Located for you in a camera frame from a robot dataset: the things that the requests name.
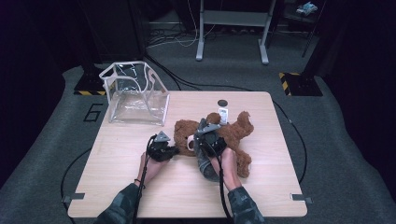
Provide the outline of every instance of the camouflage sleeve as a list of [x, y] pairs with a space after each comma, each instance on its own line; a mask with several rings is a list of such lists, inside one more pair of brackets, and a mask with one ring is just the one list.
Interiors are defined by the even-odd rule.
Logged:
[[93, 222], [94, 224], [129, 224], [134, 215], [134, 205], [139, 187], [132, 183], [114, 198], [111, 205]]
[[235, 224], [264, 223], [262, 213], [244, 187], [231, 190], [228, 199]]

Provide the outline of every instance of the table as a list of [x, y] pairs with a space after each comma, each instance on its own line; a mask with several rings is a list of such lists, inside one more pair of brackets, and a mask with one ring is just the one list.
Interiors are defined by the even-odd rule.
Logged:
[[262, 63], [268, 64], [268, 55], [265, 47], [265, 39], [273, 17], [276, 0], [271, 0], [270, 8], [267, 12], [239, 12], [239, 11], [221, 11], [205, 10], [204, 0], [201, 0], [200, 6], [200, 27], [197, 54], [195, 59], [201, 61], [204, 55], [204, 24], [222, 24], [222, 25], [244, 25], [263, 27], [262, 39], [259, 39], [259, 49], [262, 56]]
[[[242, 184], [262, 214], [303, 217], [305, 203], [290, 198], [291, 193], [302, 194], [298, 179], [271, 96], [263, 91], [170, 91], [164, 126], [108, 123], [107, 112], [76, 189], [76, 193], [84, 193], [84, 199], [73, 200], [68, 215], [97, 217], [121, 189], [134, 181], [140, 156], [152, 135], [165, 132], [172, 146], [176, 121], [199, 121], [218, 111], [218, 100], [228, 102], [231, 123], [244, 110], [251, 116], [255, 129], [240, 143], [252, 158], [250, 176], [242, 178]], [[219, 183], [204, 179], [195, 157], [175, 156], [148, 183], [137, 216], [225, 217]]]

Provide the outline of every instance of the transparent bag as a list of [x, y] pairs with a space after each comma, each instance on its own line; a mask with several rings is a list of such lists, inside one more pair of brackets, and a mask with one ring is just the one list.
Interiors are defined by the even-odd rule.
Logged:
[[147, 63], [113, 63], [99, 77], [104, 81], [109, 122], [165, 124], [169, 91]]

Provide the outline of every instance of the black base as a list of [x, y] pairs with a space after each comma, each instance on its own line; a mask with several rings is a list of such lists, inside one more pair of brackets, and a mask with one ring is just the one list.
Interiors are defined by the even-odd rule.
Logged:
[[75, 95], [106, 95], [103, 81], [99, 78], [102, 69], [95, 68], [94, 72], [84, 72], [74, 88]]
[[279, 73], [283, 90], [290, 96], [323, 96], [313, 78], [305, 78], [298, 73]]

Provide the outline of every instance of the teddy bear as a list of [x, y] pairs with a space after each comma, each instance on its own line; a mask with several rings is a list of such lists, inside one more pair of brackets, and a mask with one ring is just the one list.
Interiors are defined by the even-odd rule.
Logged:
[[[243, 111], [238, 115], [236, 122], [233, 124], [227, 123], [226, 125], [221, 125], [219, 129], [216, 130], [219, 137], [223, 137], [227, 144], [227, 147], [235, 151], [236, 153], [236, 163], [237, 163], [237, 173], [241, 177], [249, 176], [249, 165], [251, 164], [251, 157], [239, 147], [241, 139], [250, 135], [254, 126], [251, 124], [250, 115], [247, 111]], [[220, 124], [221, 116], [219, 113], [210, 113], [206, 117], [206, 123]], [[192, 136], [197, 131], [199, 122], [195, 120], [181, 119], [175, 124], [175, 147], [178, 148], [179, 155], [194, 157], [196, 156], [193, 150], [193, 140]]]

